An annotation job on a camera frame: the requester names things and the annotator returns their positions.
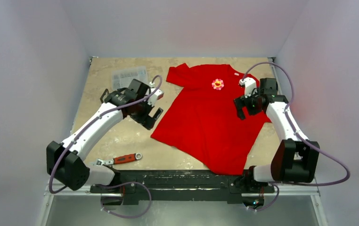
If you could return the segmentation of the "pink flower brooch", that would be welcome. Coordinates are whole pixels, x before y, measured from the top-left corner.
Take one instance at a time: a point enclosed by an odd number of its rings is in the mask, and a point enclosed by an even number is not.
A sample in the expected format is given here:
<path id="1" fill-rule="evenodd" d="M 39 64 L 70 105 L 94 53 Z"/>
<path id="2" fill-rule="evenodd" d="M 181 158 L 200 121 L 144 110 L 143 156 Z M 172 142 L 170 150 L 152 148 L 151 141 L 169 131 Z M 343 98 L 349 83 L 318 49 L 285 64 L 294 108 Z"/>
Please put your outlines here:
<path id="1" fill-rule="evenodd" d="M 215 79 L 212 82 L 212 88 L 214 90 L 222 90 L 224 88 L 224 81 L 222 79 Z"/>

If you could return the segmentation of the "red t-shirt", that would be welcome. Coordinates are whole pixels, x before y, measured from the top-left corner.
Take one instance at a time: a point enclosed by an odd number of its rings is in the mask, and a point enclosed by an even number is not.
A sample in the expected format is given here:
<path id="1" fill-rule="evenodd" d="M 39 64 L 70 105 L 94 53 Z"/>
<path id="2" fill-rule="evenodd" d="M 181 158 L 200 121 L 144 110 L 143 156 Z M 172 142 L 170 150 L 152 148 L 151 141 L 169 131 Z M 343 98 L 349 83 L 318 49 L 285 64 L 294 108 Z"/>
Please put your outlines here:
<path id="1" fill-rule="evenodd" d="M 241 175 L 263 125 L 264 113 L 240 120 L 234 99 L 244 94 L 242 74 L 228 64 L 171 67 L 168 83 L 182 87 L 151 138 L 193 156 L 221 175 Z M 215 79 L 224 81 L 214 90 Z"/>

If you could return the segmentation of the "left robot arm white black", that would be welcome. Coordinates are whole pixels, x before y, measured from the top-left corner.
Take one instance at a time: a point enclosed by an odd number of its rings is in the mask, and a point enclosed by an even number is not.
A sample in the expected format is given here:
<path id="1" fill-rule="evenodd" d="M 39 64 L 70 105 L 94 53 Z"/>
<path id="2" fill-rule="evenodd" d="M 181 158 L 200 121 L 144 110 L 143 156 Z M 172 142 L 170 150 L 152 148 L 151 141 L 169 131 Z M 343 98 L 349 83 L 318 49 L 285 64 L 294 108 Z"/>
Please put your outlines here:
<path id="1" fill-rule="evenodd" d="M 84 161 L 99 140 L 128 116 L 147 130 L 152 129 L 163 112 L 158 108 L 153 116 L 149 115 L 164 95 L 160 86 L 133 79 L 126 88 L 112 92 L 106 89 L 99 109 L 76 132 L 61 142 L 51 141 L 46 147 L 49 192 L 61 191 L 53 189 L 54 179 L 73 191 L 84 185 L 102 185 L 108 192 L 116 192 L 120 179 L 109 163 L 87 165 Z"/>

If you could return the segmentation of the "clear plastic organizer box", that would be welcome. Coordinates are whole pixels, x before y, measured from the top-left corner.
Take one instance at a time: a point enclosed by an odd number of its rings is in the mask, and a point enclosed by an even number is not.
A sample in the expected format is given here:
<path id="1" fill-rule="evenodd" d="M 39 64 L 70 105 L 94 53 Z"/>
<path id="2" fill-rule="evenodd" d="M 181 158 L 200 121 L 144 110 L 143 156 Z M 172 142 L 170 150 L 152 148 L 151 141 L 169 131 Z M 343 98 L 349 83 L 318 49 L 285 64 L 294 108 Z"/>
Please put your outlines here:
<path id="1" fill-rule="evenodd" d="M 112 72 L 112 90 L 126 88 L 133 79 L 148 84 L 148 74 L 145 66 L 116 70 Z"/>

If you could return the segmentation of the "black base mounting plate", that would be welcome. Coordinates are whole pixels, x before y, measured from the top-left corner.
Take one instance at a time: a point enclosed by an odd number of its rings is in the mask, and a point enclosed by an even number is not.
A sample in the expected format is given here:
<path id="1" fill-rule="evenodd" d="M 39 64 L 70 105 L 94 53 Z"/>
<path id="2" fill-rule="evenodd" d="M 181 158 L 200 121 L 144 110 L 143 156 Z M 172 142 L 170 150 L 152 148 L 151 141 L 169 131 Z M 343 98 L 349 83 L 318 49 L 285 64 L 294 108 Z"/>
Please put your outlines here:
<path id="1" fill-rule="evenodd" d="M 120 170 L 107 188 L 92 185 L 90 192 L 117 194 L 124 205 L 139 201 L 206 201 L 260 207 L 264 195 L 273 194 L 267 183 L 254 182 L 248 170 L 235 176 L 209 170 Z"/>

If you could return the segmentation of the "red handled adjustable wrench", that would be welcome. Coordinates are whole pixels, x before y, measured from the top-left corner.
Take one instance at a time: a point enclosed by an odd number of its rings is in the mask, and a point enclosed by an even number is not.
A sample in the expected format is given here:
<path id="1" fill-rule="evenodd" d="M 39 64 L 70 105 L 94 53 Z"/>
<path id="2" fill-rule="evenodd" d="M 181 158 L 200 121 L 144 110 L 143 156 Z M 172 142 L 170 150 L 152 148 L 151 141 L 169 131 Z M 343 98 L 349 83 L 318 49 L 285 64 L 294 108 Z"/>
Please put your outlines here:
<path id="1" fill-rule="evenodd" d="M 117 165 L 117 164 L 125 164 L 125 163 L 129 163 L 129 162 L 133 162 L 133 161 L 138 161 L 142 157 L 143 157 L 143 155 L 141 153 L 132 153 L 132 154 L 119 156 L 119 157 L 116 157 L 116 158 L 113 158 L 110 160 L 97 159 L 94 164 L 98 165 L 98 166 L 102 166 L 102 165 L 111 166 L 111 165 Z"/>

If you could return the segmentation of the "black square frame stand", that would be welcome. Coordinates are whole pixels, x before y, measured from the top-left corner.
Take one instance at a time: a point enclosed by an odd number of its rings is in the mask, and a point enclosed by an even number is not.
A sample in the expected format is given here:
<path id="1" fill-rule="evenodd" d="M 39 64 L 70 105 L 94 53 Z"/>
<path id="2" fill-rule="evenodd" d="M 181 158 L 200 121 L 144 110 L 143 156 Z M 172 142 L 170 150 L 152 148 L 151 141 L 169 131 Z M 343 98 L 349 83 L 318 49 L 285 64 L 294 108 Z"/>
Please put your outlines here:
<path id="1" fill-rule="evenodd" d="M 101 103 L 108 103 L 109 102 L 109 95 L 110 95 L 109 90 L 105 89 L 104 92 L 102 93 L 101 97 L 100 97 L 100 102 Z"/>

